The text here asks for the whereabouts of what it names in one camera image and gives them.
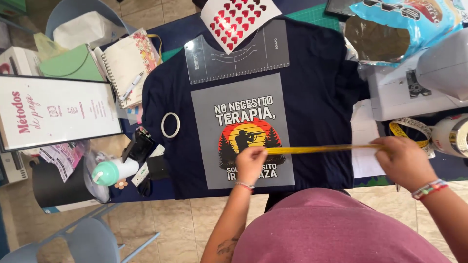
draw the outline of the beaded bracelet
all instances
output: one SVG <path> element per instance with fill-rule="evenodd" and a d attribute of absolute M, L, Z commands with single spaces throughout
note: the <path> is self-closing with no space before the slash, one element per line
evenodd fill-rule
<path fill-rule="evenodd" d="M 255 186 L 253 184 L 247 184 L 247 183 L 243 183 L 243 182 L 235 182 L 235 184 L 243 186 L 243 187 L 249 189 L 251 192 L 253 192 L 254 188 L 255 188 Z"/>
<path fill-rule="evenodd" d="M 447 182 L 445 182 L 442 179 L 437 179 L 419 188 L 414 193 L 412 193 L 411 196 L 416 200 L 422 200 L 425 196 L 432 194 L 436 191 L 440 191 L 441 189 L 444 189 L 447 186 Z"/>

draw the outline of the tattoo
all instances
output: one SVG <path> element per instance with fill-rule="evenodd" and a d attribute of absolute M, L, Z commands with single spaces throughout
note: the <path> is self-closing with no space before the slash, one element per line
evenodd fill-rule
<path fill-rule="evenodd" d="M 216 250 L 216 254 L 220 256 L 223 254 L 227 254 L 225 255 L 226 262 L 231 262 L 234 254 L 234 248 L 237 245 L 237 241 L 239 241 L 239 239 L 235 237 L 224 240 L 221 244 L 219 244 L 218 249 Z"/>

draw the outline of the sunset graphic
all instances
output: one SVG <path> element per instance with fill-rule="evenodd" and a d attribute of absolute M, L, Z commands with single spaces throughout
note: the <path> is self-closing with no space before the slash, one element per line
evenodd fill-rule
<path fill-rule="evenodd" d="M 240 124 L 227 125 L 219 137 L 219 167 L 227 169 L 235 166 L 239 152 L 250 146 L 281 147 L 281 139 L 276 130 L 268 122 L 254 118 Z M 269 155 L 265 164 L 283 164 L 282 155 Z"/>

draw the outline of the hand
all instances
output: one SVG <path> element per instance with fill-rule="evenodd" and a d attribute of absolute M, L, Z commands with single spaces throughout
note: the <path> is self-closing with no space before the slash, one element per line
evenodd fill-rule
<path fill-rule="evenodd" d="M 437 180 L 427 154 L 415 141 L 391 136 L 377 138 L 371 143 L 387 147 L 388 152 L 379 150 L 375 157 L 387 176 L 406 190 L 414 192 Z"/>
<path fill-rule="evenodd" d="M 265 147 L 252 146 L 245 148 L 235 160 L 237 164 L 237 181 L 255 185 L 268 152 Z"/>

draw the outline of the floral notebook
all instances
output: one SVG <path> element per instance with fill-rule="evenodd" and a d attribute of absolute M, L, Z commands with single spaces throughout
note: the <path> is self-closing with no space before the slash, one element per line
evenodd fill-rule
<path fill-rule="evenodd" d="M 108 47 L 102 54 L 102 60 L 117 97 L 125 94 L 136 77 L 143 72 L 127 99 L 120 101 L 120 106 L 125 109 L 141 103 L 143 83 L 148 74 L 156 68 L 159 60 L 153 52 L 146 31 L 139 29 Z"/>

